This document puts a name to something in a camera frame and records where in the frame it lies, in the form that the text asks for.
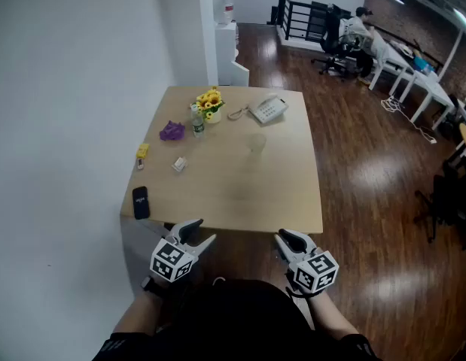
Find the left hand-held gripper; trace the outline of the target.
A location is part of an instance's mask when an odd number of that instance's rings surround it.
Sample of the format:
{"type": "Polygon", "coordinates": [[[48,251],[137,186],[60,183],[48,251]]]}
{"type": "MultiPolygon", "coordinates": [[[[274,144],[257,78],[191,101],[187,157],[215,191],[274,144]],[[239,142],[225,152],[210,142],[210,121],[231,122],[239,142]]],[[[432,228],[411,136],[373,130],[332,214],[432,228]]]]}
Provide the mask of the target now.
{"type": "Polygon", "coordinates": [[[187,275],[199,256],[215,241],[211,235],[197,246],[187,243],[189,237],[203,224],[203,219],[175,224],[171,235],[161,238],[151,255],[150,270],[160,278],[175,282],[187,275]]]}

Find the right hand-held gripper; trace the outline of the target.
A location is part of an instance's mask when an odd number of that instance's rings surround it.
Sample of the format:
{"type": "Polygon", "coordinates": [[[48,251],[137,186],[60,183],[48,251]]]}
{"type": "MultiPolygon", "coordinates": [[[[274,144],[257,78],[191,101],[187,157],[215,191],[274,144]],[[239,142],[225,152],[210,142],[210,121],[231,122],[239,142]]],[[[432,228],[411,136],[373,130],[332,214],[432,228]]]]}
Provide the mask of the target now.
{"type": "Polygon", "coordinates": [[[299,253],[310,254],[317,248],[307,234],[280,229],[274,239],[281,257],[290,265],[288,280],[295,296],[317,296],[335,282],[339,264],[329,250],[316,251],[310,258],[297,262],[299,253]]]}

